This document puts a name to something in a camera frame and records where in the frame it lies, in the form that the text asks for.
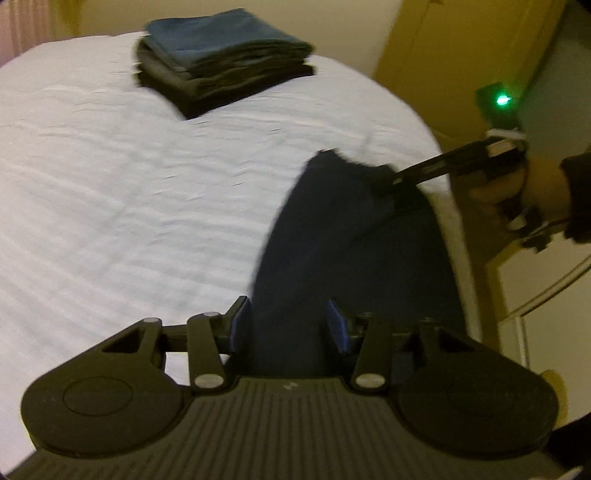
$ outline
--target black sleeve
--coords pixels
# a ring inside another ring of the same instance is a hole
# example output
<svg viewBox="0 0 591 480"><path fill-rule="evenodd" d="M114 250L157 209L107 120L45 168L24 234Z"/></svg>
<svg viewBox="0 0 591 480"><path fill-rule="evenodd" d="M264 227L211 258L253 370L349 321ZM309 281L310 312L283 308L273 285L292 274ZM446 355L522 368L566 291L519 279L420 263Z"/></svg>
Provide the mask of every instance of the black sleeve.
<svg viewBox="0 0 591 480"><path fill-rule="evenodd" d="M591 242L591 152L565 158L562 169L569 181L571 219L566 238L586 244Z"/></svg>
<svg viewBox="0 0 591 480"><path fill-rule="evenodd" d="M553 431L544 450L567 469L586 464L591 474L591 413Z"/></svg>

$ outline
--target yellow door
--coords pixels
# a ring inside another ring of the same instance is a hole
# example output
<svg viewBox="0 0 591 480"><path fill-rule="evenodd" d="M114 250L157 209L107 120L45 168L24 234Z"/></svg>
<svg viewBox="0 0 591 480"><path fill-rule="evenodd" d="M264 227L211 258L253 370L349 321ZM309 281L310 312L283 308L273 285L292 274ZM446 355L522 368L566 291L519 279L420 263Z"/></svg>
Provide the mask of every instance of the yellow door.
<svg viewBox="0 0 591 480"><path fill-rule="evenodd" d="M475 91L523 94L566 0L405 0L374 78L409 103L444 150L487 130Z"/></svg>

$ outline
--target bed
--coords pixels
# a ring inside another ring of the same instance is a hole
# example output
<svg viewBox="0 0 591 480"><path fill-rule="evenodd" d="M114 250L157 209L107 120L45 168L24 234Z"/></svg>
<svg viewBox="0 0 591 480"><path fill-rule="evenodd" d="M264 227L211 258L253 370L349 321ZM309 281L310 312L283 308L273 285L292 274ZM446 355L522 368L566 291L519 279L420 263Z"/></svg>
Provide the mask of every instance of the bed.
<svg viewBox="0 0 591 480"><path fill-rule="evenodd" d="M183 121L136 87L140 35L46 43L0 68L3 472L33 451L19 416L32 380L143 317L180 323L248 294L273 220L315 152L397 168L439 153L409 106L320 56L315 77ZM449 182L422 188L480 339ZM167 365L177 380L181 363Z"/></svg>

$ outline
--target green led light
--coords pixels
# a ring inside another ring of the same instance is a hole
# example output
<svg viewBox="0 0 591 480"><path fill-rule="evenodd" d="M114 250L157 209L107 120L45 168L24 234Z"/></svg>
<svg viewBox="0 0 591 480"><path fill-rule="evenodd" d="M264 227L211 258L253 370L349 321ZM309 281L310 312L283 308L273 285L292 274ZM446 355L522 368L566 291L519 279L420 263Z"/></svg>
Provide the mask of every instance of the green led light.
<svg viewBox="0 0 591 480"><path fill-rule="evenodd" d="M496 104L497 105L501 105L501 106L505 106L511 100L513 100L513 99L510 96L507 96L507 95L499 95L499 98L496 99Z"/></svg>

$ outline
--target ribbed grip surface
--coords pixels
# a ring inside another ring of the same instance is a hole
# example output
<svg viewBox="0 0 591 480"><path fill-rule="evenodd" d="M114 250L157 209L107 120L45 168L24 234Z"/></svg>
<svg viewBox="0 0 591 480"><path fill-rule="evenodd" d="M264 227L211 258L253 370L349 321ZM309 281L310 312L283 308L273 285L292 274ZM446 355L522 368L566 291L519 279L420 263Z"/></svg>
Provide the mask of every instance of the ribbed grip surface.
<svg viewBox="0 0 591 480"><path fill-rule="evenodd" d="M485 462L439 452L409 433L383 398L326 380L243 378L193 401L152 445L110 459L37 452L17 480L525 480L555 478L542 453Z"/></svg>

